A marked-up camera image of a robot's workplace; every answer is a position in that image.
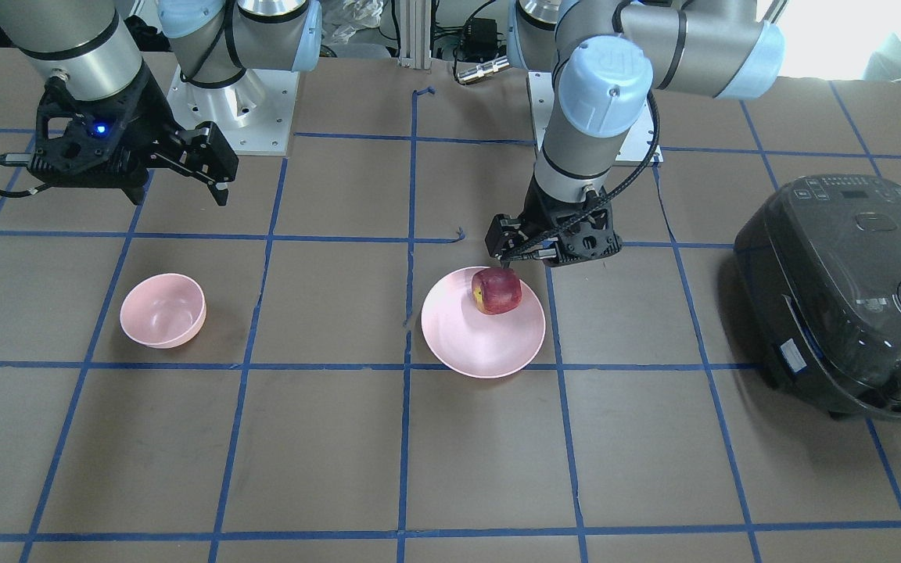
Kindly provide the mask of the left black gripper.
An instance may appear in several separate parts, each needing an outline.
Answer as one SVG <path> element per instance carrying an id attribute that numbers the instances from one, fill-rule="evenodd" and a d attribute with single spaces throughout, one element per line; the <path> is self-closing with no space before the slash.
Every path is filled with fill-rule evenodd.
<path id="1" fill-rule="evenodd" d="M 485 235 L 491 259 L 519 261 L 540 250 L 548 267 L 572 266 L 603 260 L 621 252 L 623 240 L 616 234 L 612 197 L 591 189 L 583 202 L 562 202 L 540 186 L 530 186 L 519 217 L 496 214 Z"/>

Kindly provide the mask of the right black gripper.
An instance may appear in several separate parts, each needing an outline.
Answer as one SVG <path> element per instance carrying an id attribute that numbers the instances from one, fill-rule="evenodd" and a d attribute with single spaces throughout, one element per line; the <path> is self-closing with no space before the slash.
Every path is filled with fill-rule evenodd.
<path id="1" fill-rule="evenodd" d="M 218 206 L 228 204 L 239 156 L 214 122 L 178 131 L 153 75 L 137 75 L 106 99 L 77 100 L 52 76 L 36 113 L 30 172 L 47 188 L 120 189 L 143 199 L 151 167 L 203 183 Z"/>

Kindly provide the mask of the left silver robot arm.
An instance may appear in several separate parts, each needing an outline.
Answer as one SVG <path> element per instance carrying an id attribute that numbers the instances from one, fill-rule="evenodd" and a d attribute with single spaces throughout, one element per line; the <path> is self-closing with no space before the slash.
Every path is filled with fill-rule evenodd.
<path id="1" fill-rule="evenodd" d="M 523 210 L 494 217 L 487 252 L 561 267 L 621 249 L 611 202 L 653 160 L 657 139 L 628 178 L 605 182 L 644 111 L 660 133 L 655 91 L 757 99 L 780 73 L 785 35 L 754 1 L 516 1 L 507 57 L 547 72 L 554 99 Z"/>

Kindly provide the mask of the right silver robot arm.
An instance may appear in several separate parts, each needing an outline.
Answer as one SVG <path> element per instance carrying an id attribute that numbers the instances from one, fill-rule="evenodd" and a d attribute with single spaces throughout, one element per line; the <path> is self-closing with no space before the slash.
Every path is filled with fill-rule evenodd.
<path id="1" fill-rule="evenodd" d="M 180 124 L 112 1 L 0 1 L 0 28 L 44 80 L 34 147 L 0 154 L 0 197 L 117 189 L 139 206 L 155 168 L 228 203 L 239 157 L 226 138 L 268 103 L 258 71 L 307 72 L 321 56 L 318 1 L 160 1 L 194 118 Z"/>

